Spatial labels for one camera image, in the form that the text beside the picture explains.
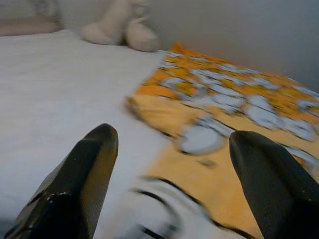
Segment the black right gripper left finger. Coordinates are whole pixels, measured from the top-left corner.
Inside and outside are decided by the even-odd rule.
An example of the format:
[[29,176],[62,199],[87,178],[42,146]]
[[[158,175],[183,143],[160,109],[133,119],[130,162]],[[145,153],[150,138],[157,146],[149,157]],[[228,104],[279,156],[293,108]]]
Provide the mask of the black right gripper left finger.
[[91,239],[118,155],[118,133],[103,123],[78,141],[42,181],[6,239]]

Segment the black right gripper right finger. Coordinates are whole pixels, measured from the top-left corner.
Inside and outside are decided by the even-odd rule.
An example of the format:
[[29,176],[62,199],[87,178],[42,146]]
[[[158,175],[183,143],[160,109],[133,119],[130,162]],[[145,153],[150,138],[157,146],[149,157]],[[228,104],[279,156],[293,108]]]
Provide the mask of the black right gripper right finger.
[[229,151],[264,238],[319,237],[319,185],[283,146],[256,132],[235,131]]

